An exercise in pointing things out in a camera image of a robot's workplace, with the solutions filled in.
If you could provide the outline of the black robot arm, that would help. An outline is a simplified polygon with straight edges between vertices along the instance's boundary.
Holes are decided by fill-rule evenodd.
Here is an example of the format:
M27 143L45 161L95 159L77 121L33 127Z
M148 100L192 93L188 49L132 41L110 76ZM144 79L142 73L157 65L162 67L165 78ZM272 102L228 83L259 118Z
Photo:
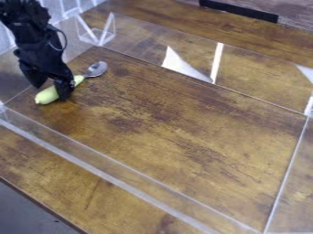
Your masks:
M50 10L38 0L0 0L0 22L11 31L21 70L39 89L49 79L62 101L75 90L75 77L63 61L65 32L50 23Z

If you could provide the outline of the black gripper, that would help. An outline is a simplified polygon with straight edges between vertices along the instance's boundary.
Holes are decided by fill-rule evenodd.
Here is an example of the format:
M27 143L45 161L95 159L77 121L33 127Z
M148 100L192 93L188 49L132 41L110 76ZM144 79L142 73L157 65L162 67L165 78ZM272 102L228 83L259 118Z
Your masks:
M19 43L14 51L19 59L25 77L38 89L49 79L62 101L70 98L75 90L74 75L63 61L63 44L61 42Z

